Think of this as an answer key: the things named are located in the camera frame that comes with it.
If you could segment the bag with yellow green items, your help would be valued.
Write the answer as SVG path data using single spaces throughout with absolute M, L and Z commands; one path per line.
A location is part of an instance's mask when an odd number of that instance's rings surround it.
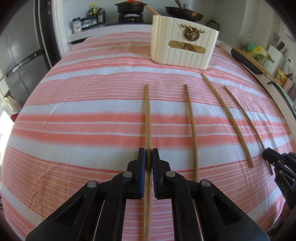
M 261 65 L 264 65 L 264 63 L 275 63 L 266 49 L 260 46 L 252 35 L 247 35 L 243 38 L 242 50 Z

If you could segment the purple soap bottle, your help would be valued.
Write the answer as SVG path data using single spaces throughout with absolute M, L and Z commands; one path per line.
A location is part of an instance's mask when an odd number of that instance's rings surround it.
M 290 89 L 289 92 L 288 92 L 288 96 L 290 97 L 290 99 L 291 99 L 292 101 L 295 100 L 295 98 L 296 98 L 296 85 L 293 85 L 293 86 L 291 87 L 291 89 Z

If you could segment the pink striped tablecloth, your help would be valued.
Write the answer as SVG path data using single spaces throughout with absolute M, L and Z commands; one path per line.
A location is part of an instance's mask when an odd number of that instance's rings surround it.
M 295 150 L 292 128 L 259 82 L 215 48 L 205 71 L 160 65 L 149 32 L 85 40 L 43 78 L 12 128 L 1 171 L 4 216 L 27 234 L 90 180 L 124 171 L 145 146 L 145 91 L 151 95 L 152 146 L 171 169 L 193 178 L 189 87 L 199 178 L 208 179 L 269 230 L 285 199 L 261 156 L 239 101 L 266 148 Z

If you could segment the dark glass kettle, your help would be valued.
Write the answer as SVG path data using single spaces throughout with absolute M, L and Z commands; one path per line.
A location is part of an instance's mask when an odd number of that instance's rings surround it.
M 219 30 L 219 24 L 213 19 L 208 20 L 207 26 L 214 30 L 217 30 L 217 31 Z

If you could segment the black wok glass lid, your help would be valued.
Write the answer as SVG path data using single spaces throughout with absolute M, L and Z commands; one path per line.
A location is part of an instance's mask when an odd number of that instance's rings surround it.
M 182 4 L 179 0 L 175 0 L 178 7 L 166 6 L 166 13 L 172 18 L 188 20 L 191 22 L 199 22 L 203 19 L 203 15 L 188 9 L 187 4 Z

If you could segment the white knife block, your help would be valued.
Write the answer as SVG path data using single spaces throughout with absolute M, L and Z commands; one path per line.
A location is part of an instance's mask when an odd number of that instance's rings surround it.
M 281 51 L 270 45 L 267 50 L 267 58 L 263 66 L 272 76 L 275 76 L 278 69 L 282 68 L 284 60 L 285 58 Z

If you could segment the sauce bottles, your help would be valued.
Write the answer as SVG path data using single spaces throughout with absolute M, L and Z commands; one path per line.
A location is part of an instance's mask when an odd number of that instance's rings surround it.
M 98 7 L 96 3 L 92 3 L 89 7 L 88 15 L 96 17 L 98 24 L 106 23 L 105 9 L 103 6 Z

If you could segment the wooden cutting board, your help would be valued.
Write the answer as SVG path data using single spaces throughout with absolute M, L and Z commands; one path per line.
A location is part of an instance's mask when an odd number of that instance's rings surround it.
M 241 64 L 245 65 L 255 74 L 263 74 L 271 81 L 278 83 L 278 81 L 269 73 L 259 62 L 257 62 L 250 55 L 246 54 L 244 51 L 233 47 L 231 49 L 231 55 L 239 61 Z

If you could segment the cream utensil holder box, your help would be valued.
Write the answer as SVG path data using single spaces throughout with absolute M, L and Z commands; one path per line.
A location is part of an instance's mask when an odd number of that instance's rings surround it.
M 219 32 L 199 23 L 154 15 L 151 59 L 155 63 L 206 70 Z

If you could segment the black gas stove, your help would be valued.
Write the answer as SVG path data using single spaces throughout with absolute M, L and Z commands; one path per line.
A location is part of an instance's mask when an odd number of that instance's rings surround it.
M 152 20 L 149 18 L 145 18 L 143 14 L 127 14 L 127 15 L 118 15 L 118 20 L 112 23 L 105 24 L 106 26 L 112 25 L 128 25 L 128 24 L 146 24 L 151 25 Z

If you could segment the grey refrigerator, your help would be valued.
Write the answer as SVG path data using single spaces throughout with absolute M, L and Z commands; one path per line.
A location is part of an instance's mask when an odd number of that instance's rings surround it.
M 1 34 L 1 79 L 20 106 L 24 106 L 50 69 L 42 41 L 38 3 L 26 1 Z

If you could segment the wooden chopstick crossed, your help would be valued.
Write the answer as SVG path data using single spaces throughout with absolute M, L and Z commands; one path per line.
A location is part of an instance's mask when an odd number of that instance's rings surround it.
M 243 109 L 243 107 L 241 106 L 241 104 L 239 103 L 239 101 L 235 98 L 235 96 L 230 92 L 230 90 L 226 87 L 226 86 L 223 86 L 223 89 L 227 92 L 227 94 L 231 97 L 231 99 L 234 101 L 234 103 L 237 105 L 237 107 L 240 109 L 240 111 L 242 112 L 242 114 L 244 115 L 245 119 L 248 121 L 254 135 L 256 136 L 259 144 L 260 144 L 260 147 L 263 150 L 265 150 L 265 146 L 263 144 L 263 141 L 261 140 L 260 138 L 260 135 L 258 133 L 258 131 L 256 130 L 253 122 L 251 121 L 251 119 L 249 118 L 248 114 L 245 112 L 245 110 Z

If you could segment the black pot red lid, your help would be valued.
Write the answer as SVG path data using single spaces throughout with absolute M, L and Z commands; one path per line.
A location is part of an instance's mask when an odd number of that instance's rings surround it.
M 123 1 L 115 4 L 119 14 L 136 14 L 139 15 L 144 11 L 144 7 L 147 5 L 141 1 Z

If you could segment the pink cup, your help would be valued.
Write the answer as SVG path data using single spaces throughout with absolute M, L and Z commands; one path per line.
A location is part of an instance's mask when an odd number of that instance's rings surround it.
M 288 93 L 291 88 L 293 87 L 293 82 L 288 78 L 286 81 L 285 81 L 285 84 L 283 86 L 283 90 Z

